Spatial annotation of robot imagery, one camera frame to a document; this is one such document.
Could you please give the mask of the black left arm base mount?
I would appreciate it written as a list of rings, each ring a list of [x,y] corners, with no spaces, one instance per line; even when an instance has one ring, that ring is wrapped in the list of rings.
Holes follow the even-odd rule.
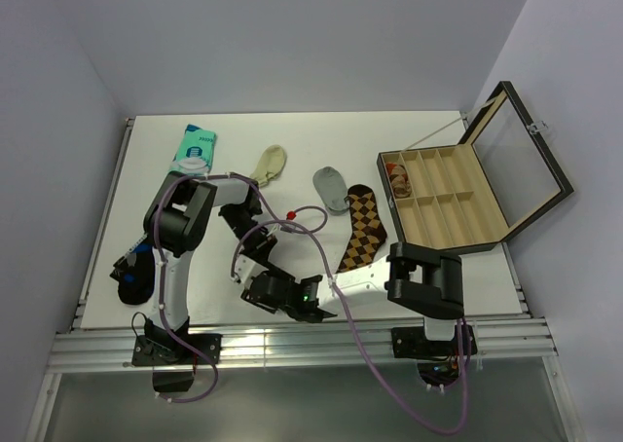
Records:
[[[192,334],[187,343],[201,351],[209,360],[217,364],[220,359],[222,336],[214,333]],[[158,345],[148,340],[144,335],[136,338],[131,365],[134,367],[153,367],[167,365],[197,365],[207,361],[193,351],[172,342],[173,349]]]

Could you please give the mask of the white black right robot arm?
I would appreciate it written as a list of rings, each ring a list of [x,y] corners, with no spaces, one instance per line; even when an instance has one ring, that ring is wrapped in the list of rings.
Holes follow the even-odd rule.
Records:
[[[396,242],[385,258],[353,270],[296,279],[268,261],[239,254],[231,272],[241,299],[269,313],[320,323],[343,305],[390,302],[423,317],[421,342],[431,353],[445,352],[464,319],[461,258],[451,252]]]

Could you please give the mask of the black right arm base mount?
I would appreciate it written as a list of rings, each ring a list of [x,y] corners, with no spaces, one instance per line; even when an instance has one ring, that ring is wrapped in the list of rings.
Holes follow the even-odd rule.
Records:
[[[458,356],[458,338],[450,341],[431,341],[425,337],[423,326],[394,327],[390,330],[393,357],[442,361]]]

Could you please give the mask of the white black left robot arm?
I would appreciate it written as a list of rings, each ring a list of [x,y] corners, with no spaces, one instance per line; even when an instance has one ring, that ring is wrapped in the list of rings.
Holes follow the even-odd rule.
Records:
[[[259,184],[236,173],[194,176],[171,171],[143,221],[154,250],[158,299],[147,328],[162,332],[155,353],[167,363],[186,358],[190,340],[188,277],[194,251],[204,238],[212,209],[219,209],[237,239],[258,226],[262,213]]]

